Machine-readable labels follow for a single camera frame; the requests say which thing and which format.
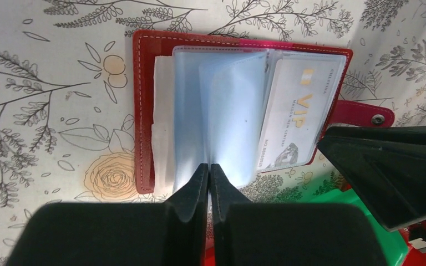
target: green object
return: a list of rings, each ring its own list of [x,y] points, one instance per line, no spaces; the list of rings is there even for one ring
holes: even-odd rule
[[[365,204],[360,200],[354,190],[342,192],[340,190],[331,190],[325,194],[311,199],[311,203],[348,203],[360,208],[365,216],[367,216],[373,230],[378,238],[378,241],[383,249],[384,256],[388,265],[401,265],[409,252],[403,237],[398,231],[388,232],[379,225],[376,219],[372,216]]]

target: pink leather patch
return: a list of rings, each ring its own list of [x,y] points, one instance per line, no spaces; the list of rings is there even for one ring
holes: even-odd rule
[[[379,118],[380,121],[383,118],[384,121],[379,125],[374,124],[372,122],[374,117]],[[328,123],[344,123],[364,127],[390,127],[394,123],[394,113],[384,107],[338,100]]]

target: table surface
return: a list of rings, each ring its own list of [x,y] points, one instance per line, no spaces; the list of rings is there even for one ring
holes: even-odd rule
[[[41,205],[169,196],[135,189],[136,29],[349,47],[341,98],[426,125],[426,0],[0,0],[0,265]],[[318,154],[242,191],[303,200],[341,178]]]

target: white stitching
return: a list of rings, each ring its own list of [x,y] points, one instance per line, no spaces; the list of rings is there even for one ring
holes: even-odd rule
[[[175,38],[175,37],[161,37],[161,36],[148,36],[148,35],[140,36],[139,39],[137,40],[138,41],[138,81],[139,81],[139,88],[138,89],[139,89],[139,94],[140,94],[140,97],[139,97],[139,100],[140,100],[140,108],[139,108],[139,110],[140,110],[140,129],[139,129],[140,130],[140,140],[139,140],[140,158],[139,158],[139,160],[140,160],[140,165],[141,165],[140,166],[141,189],[143,190],[143,182],[144,182],[144,179],[143,179],[143,127],[142,127],[142,124],[143,124],[143,103],[142,103],[142,100],[141,100],[141,51],[140,51],[140,44],[141,44],[142,38],[185,40],[185,41],[202,42],[202,43],[205,42],[205,40],[184,39],[184,38]],[[295,48],[297,50],[310,50],[310,51],[332,52],[332,53],[336,52],[334,50],[328,50],[328,49],[293,47],[292,43],[290,43],[290,45],[270,45],[270,44],[251,44],[251,43],[225,43],[225,42],[217,42],[217,41],[214,41],[214,40],[207,40],[206,42],[207,43],[220,43],[220,44],[228,44],[228,45],[237,45],[237,46],[246,45],[246,46],[252,46],[252,47],[273,47],[273,48],[278,47],[278,48],[286,48],[286,49]],[[347,65],[349,54],[347,52],[344,52],[344,51],[342,51],[342,52],[347,55],[346,56],[346,62],[345,62],[345,65]],[[344,75],[345,75],[345,72],[342,72],[341,78],[339,80],[339,84],[341,83]],[[337,100],[335,100],[332,103],[330,110],[332,110],[332,108],[335,106],[336,102],[337,102]]]

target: wallet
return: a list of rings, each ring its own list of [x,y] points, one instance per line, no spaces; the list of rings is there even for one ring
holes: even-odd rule
[[[174,191],[200,163],[218,163],[236,187],[256,172],[305,165],[330,124],[389,127],[391,110],[338,100],[352,51],[155,30],[133,36],[135,167],[154,190],[154,63],[174,56]]]

